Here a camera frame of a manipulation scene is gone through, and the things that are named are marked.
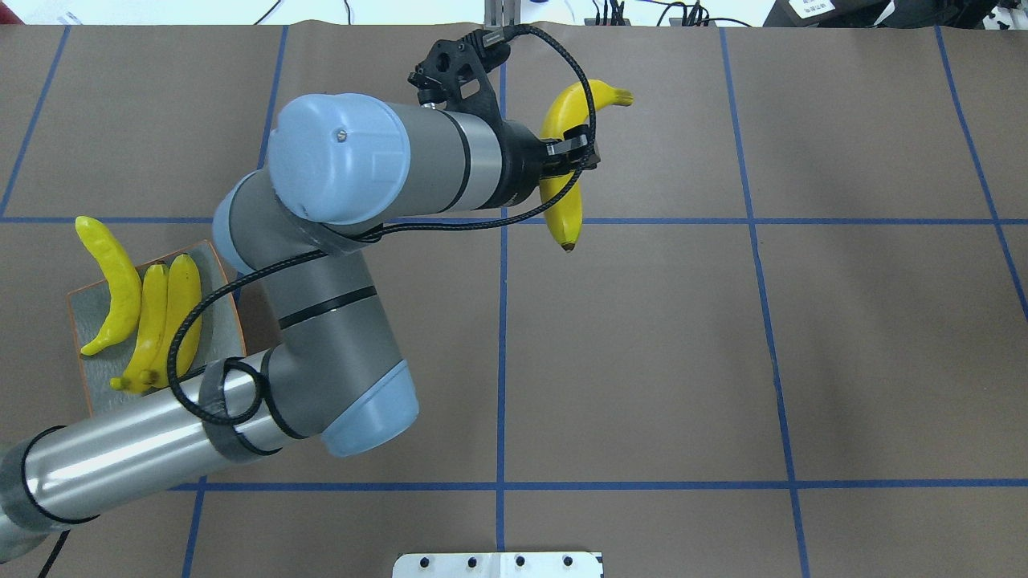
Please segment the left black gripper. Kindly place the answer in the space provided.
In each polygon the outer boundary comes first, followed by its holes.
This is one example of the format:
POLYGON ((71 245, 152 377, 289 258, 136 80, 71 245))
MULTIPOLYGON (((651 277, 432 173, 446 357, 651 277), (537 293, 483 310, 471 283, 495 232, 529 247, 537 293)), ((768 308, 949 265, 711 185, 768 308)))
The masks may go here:
POLYGON ((500 207, 514 207, 533 194, 549 158, 549 178, 572 176, 578 169, 596 169, 601 157, 594 150, 591 127, 572 127, 561 138, 546 143, 520 122, 505 120, 500 130, 500 207))

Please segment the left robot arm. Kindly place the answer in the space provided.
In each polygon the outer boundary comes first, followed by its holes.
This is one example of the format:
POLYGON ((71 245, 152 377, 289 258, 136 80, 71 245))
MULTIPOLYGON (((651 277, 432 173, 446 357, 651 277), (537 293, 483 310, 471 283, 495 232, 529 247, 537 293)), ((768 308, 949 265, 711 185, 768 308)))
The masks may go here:
POLYGON ((215 245, 262 286, 280 342, 206 365, 122 409, 56 427, 2 456, 2 559, 108 510, 320 437, 338 457, 414 423, 408 365, 362 255, 386 234, 465 233, 502 221, 419 216, 511 207, 594 167, 594 114, 557 136, 505 120, 478 92, 444 109, 361 94, 280 110, 267 164, 221 201, 215 245))

